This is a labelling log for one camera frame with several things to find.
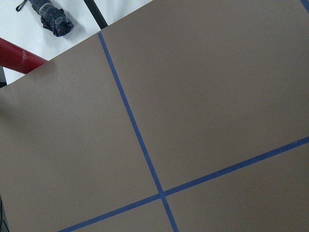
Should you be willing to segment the black tripod clamp rod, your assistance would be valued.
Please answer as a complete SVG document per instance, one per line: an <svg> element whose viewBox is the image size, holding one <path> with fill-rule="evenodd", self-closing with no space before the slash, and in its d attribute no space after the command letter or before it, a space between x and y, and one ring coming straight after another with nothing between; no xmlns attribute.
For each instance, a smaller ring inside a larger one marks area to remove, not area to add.
<svg viewBox="0 0 309 232"><path fill-rule="evenodd" d="M98 24L100 29L104 29L108 26L105 18L103 17L101 11L99 10L98 6L96 5L94 0L84 0L86 6L88 7L91 15L93 16L94 20Z"/></svg>

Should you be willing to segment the folded blue umbrella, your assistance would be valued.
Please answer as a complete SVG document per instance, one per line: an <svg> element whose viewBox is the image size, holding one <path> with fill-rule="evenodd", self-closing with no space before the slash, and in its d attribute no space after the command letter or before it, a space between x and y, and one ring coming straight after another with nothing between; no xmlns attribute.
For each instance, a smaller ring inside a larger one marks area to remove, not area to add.
<svg viewBox="0 0 309 232"><path fill-rule="evenodd" d="M41 17L44 29L51 31L56 37L62 37L74 28L72 21L63 9L54 6L50 0L29 0L33 10Z"/></svg>

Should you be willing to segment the red cylinder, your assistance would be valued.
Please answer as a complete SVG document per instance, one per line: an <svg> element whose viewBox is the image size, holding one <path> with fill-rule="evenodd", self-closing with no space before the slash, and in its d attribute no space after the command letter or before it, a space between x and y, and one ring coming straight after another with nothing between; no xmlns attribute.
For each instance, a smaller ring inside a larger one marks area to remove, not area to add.
<svg viewBox="0 0 309 232"><path fill-rule="evenodd" d="M3 38L0 39L0 65L27 74L45 64L47 60Z"/></svg>

